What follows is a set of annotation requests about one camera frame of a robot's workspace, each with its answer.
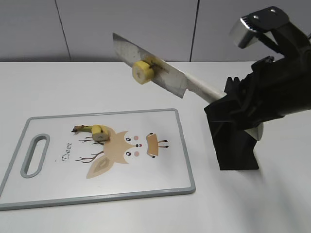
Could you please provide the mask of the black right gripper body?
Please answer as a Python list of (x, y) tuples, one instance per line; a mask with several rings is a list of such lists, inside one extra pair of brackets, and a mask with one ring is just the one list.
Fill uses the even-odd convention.
[(311, 43), (291, 22), (272, 30), (283, 58), (265, 57), (252, 64), (241, 82), (242, 108), (266, 106), (263, 121), (311, 108)]

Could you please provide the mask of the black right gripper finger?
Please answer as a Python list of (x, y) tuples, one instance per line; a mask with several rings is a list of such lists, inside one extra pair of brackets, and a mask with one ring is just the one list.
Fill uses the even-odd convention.
[(210, 103), (204, 108), (208, 120), (215, 122), (245, 123), (245, 114), (242, 106), (245, 102), (245, 94), (228, 93), (219, 100)]
[(234, 108), (234, 124), (237, 129), (245, 130), (258, 126), (263, 122), (266, 106), (251, 106), (249, 108)]

